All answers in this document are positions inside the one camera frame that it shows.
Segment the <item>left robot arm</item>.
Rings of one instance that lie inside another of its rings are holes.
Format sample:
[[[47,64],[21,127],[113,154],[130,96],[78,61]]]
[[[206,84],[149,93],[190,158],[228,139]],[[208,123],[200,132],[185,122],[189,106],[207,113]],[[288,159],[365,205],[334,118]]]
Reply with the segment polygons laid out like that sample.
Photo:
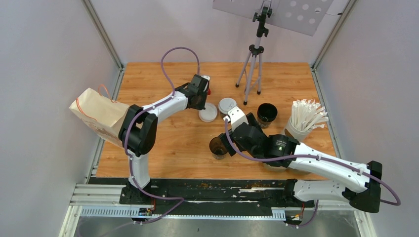
[[[128,180],[135,187],[132,197],[139,204],[151,199],[151,190],[146,187],[151,179],[148,161],[159,123],[186,109],[204,110],[209,88],[209,76],[194,75],[191,82],[175,88],[161,100],[128,108],[118,138],[128,156]]]

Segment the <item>brown paper bag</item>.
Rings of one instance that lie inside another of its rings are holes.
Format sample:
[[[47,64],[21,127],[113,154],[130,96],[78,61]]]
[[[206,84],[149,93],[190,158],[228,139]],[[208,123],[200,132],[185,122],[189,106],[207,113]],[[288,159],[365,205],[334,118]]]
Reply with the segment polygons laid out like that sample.
[[[69,109],[100,138],[122,147],[119,131],[124,122],[128,104],[113,100],[105,85],[97,90],[86,89],[77,97]]]

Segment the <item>white plastic cup lid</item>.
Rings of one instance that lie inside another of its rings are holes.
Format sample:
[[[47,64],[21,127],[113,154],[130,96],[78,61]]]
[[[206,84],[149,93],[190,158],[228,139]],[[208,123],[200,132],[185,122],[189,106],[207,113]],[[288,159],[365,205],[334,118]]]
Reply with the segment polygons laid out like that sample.
[[[223,98],[218,103],[219,111],[226,115],[232,108],[236,107],[238,104],[237,102],[230,97]]]

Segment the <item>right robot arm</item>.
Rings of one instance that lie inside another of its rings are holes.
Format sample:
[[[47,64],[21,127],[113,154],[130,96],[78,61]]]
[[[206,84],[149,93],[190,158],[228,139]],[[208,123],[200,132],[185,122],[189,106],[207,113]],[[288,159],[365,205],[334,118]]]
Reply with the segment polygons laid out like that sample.
[[[253,114],[225,129],[218,138],[221,147],[233,156],[262,162],[271,167],[291,168],[325,177],[323,181],[286,181],[283,202],[295,206],[300,201],[338,200],[358,210],[377,213],[381,204],[382,164],[341,160],[282,134],[267,136]]]

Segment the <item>brown coffee cup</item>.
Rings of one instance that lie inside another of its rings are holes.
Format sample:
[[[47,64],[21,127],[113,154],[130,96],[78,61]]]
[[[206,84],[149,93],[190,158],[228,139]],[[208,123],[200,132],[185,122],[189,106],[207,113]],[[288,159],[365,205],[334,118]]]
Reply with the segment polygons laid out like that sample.
[[[209,143],[209,149],[212,157],[215,159],[224,159],[228,153],[219,137],[214,137]]]
[[[225,117],[228,117],[228,113],[224,113],[224,112],[220,111],[220,117],[222,119],[224,119]]]

